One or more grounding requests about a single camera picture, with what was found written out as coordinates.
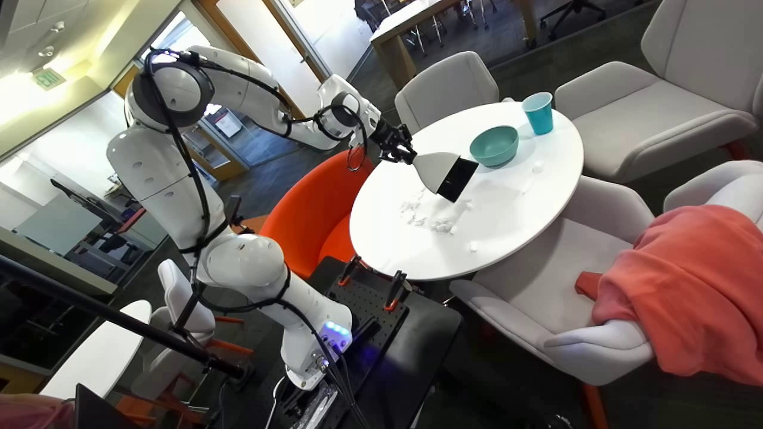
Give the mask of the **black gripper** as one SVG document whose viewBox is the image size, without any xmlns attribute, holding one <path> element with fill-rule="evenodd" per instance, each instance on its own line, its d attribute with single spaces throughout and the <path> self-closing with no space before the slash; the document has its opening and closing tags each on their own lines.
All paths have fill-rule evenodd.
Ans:
<svg viewBox="0 0 763 429">
<path fill-rule="evenodd" d="M 379 148 L 379 154 L 389 162 L 405 162 L 409 163 L 415 160 L 413 150 L 413 132 L 405 123 L 390 125 L 381 122 L 370 140 Z"/>
</svg>

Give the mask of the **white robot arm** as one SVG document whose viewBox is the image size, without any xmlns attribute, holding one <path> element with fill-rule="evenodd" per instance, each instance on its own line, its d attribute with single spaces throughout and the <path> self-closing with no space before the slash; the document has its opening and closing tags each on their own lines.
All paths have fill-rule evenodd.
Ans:
<svg viewBox="0 0 763 429">
<path fill-rule="evenodd" d="M 384 122 L 340 75 L 329 75 L 320 109 L 297 119 L 267 66 L 210 44 L 151 50 L 124 97 L 126 128 L 106 144 L 120 180 L 182 249 L 194 284 L 234 290 L 282 327 L 284 372 L 309 391 L 352 342 L 352 312 L 315 290 L 276 240 L 232 227 L 229 205 L 195 168 L 183 140 L 213 104 L 315 150 L 371 143 L 394 151 L 409 132 Z"/>
</svg>

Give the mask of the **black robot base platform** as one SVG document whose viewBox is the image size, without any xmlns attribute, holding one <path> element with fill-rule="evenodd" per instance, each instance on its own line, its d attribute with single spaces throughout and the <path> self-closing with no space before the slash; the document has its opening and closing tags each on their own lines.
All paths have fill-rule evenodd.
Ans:
<svg viewBox="0 0 763 429">
<path fill-rule="evenodd" d="M 360 336 L 343 354 L 347 389 L 357 409 L 333 398 L 316 414 L 320 395 L 333 384 L 325 378 L 313 392 L 297 391 L 279 361 L 282 329 L 264 315 L 250 315 L 245 340 L 254 347 L 253 372 L 224 392 L 221 429 L 409 429 L 439 376 L 462 317 L 419 292 L 408 292 L 384 309 L 390 280 L 364 267 L 347 274 L 327 256 L 313 280 L 346 302 L 357 317 Z"/>
</svg>

